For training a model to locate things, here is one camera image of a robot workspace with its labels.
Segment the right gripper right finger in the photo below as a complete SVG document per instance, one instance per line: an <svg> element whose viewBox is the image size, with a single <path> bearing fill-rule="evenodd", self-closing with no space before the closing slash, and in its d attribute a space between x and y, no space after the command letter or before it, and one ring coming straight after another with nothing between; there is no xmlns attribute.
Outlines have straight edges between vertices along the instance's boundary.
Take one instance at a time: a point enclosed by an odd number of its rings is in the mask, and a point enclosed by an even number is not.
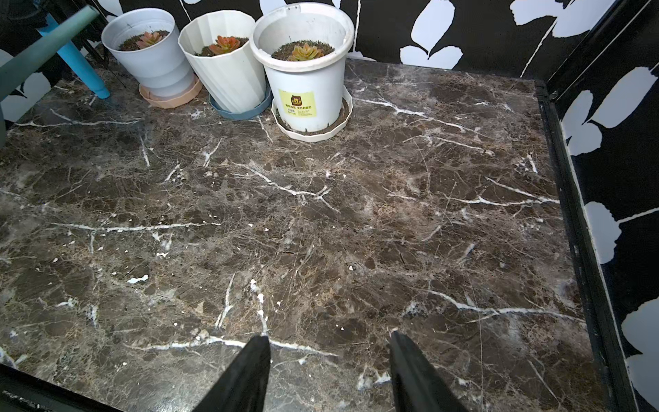
<svg viewBox="0 0 659 412"><path fill-rule="evenodd" d="M390 367L396 411L468 411L418 345L400 331L391 333Z"/></svg>

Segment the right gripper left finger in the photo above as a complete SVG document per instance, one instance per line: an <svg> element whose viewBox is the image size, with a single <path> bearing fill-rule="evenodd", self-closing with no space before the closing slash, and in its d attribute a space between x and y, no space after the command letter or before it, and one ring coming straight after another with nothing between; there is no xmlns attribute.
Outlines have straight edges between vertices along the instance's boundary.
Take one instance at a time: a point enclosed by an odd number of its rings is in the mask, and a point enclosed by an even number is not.
<svg viewBox="0 0 659 412"><path fill-rule="evenodd" d="M269 338L252 337L193 411L263 411L270 361Z"/></svg>

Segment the mint green watering can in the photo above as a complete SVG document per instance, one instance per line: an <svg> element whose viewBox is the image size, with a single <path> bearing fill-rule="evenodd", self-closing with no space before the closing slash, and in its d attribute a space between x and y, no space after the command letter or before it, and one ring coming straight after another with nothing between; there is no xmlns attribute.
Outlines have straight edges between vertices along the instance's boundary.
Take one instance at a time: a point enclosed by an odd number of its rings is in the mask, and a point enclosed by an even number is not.
<svg viewBox="0 0 659 412"><path fill-rule="evenodd" d="M103 61L91 42L99 39L104 22L88 1L1 3L1 142L6 141L8 123L17 122L51 89L53 83L43 72L49 61L60 58L64 44L72 41L79 50L77 37L89 55Z"/></svg>

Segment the yellow-green succulent right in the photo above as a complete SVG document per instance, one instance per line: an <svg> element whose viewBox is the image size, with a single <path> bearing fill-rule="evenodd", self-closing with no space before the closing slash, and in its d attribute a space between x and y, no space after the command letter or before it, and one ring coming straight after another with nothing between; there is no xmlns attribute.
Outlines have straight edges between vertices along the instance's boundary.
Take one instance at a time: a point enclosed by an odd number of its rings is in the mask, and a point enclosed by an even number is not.
<svg viewBox="0 0 659 412"><path fill-rule="evenodd" d="M317 46L312 46L308 43L302 45L295 45L291 51L288 61L290 62L304 62L310 61L324 56L323 50Z"/></svg>

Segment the orange succulent middle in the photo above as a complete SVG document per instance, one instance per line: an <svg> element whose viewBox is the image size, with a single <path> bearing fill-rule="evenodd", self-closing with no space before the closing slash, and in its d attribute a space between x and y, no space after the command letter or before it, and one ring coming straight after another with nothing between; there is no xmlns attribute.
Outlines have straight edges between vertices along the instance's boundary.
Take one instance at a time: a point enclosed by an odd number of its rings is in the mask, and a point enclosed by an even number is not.
<svg viewBox="0 0 659 412"><path fill-rule="evenodd" d="M214 55L223 55L232 53L240 49L246 40L235 36L217 36L215 42L208 46L209 51Z"/></svg>

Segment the pink-green succulent left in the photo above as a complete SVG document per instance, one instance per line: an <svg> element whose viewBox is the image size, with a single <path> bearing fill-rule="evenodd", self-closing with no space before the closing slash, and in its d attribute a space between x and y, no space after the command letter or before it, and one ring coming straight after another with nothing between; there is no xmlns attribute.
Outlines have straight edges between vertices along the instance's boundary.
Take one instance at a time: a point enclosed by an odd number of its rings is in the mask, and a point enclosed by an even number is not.
<svg viewBox="0 0 659 412"><path fill-rule="evenodd" d="M163 41L166 36L168 36L168 34L168 31L145 32L138 37L136 41L136 47L138 50L143 50L151 46L155 46L159 42Z"/></svg>

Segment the white saucer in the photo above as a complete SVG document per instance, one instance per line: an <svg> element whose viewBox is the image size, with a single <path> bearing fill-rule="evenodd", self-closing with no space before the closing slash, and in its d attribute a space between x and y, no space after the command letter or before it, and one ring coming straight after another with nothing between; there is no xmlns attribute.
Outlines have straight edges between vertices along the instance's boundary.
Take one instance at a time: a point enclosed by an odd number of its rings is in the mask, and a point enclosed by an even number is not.
<svg viewBox="0 0 659 412"><path fill-rule="evenodd" d="M276 104L272 103L270 107L271 114L276 120L276 125L279 130L290 137L293 140L298 140L301 142L308 142L309 144L314 144L315 142L323 142L331 139L336 136L342 130L344 130L351 119L351 116L354 111L354 99L346 86L343 87L343 105L339 113L337 120L325 127L322 130L309 132L309 131L298 131L293 130L288 123L286 123L280 116Z"/></svg>

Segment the blue-grey saucer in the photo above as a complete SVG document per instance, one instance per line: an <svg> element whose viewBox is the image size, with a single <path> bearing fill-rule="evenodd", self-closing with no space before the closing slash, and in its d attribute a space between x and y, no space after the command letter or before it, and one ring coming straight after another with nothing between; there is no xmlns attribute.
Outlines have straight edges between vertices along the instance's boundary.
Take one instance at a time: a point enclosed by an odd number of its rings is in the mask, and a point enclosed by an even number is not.
<svg viewBox="0 0 659 412"><path fill-rule="evenodd" d="M209 103L211 104L212 108L214 108L214 110L216 110L221 117L233 121L249 120L251 118L257 117L271 106L272 101L273 101L273 94L269 85L266 86L264 100L261 103L259 103L257 106L252 108L251 110L242 113L233 113L228 110L221 109L220 105L215 101L213 96L212 95L209 96Z"/></svg>

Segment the peach saucer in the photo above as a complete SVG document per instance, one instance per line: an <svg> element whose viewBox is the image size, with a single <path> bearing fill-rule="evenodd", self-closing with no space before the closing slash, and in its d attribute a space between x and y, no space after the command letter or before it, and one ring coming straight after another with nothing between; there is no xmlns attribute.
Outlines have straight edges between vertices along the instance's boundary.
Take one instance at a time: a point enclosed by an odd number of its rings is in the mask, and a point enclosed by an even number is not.
<svg viewBox="0 0 659 412"><path fill-rule="evenodd" d="M149 106L160 109L174 109L190 103L201 92L203 88L201 81L197 76L194 76L193 80L195 81L194 84L190 85L187 90L171 98L161 98L159 96L155 96L142 85L139 86L139 93L144 101L149 103Z"/></svg>

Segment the white fluted pot middle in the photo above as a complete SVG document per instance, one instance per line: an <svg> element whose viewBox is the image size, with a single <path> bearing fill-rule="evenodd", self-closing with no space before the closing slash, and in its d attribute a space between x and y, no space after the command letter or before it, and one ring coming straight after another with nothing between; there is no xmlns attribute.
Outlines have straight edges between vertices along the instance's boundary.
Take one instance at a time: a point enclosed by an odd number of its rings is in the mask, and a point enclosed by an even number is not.
<svg viewBox="0 0 659 412"><path fill-rule="evenodd" d="M264 100L264 67L245 44L232 53L202 57L217 36L249 38L256 22L238 10L221 10L197 17L180 32L178 45L204 87L221 109L233 113L251 110Z"/></svg>

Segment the white round pot right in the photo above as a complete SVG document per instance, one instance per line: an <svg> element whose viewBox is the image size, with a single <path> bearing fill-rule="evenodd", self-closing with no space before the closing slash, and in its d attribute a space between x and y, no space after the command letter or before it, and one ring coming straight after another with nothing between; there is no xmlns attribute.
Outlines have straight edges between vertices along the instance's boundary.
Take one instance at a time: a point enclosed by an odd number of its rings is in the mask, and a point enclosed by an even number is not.
<svg viewBox="0 0 659 412"><path fill-rule="evenodd" d="M322 130L339 117L354 37L349 16L324 3L290 4L256 22L250 36L252 53L265 68L280 116L293 130ZM304 43L321 48L324 56L288 61L294 46Z"/></svg>

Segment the white ribbed pot left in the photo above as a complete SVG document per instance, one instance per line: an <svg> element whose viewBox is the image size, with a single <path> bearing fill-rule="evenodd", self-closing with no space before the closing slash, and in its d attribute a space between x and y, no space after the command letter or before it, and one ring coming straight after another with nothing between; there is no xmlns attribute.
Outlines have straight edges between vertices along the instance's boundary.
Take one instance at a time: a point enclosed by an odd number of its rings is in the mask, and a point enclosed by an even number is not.
<svg viewBox="0 0 659 412"><path fill-rule="evenodd" d="M149 48L122 51L125 41L145 32L168 31L168 36ZM109 22L101 34L103 46L137 82L152 94L171 98L194 84L194 72L178 46L180 31L174 17L165 10L132 10Z"/></svg>

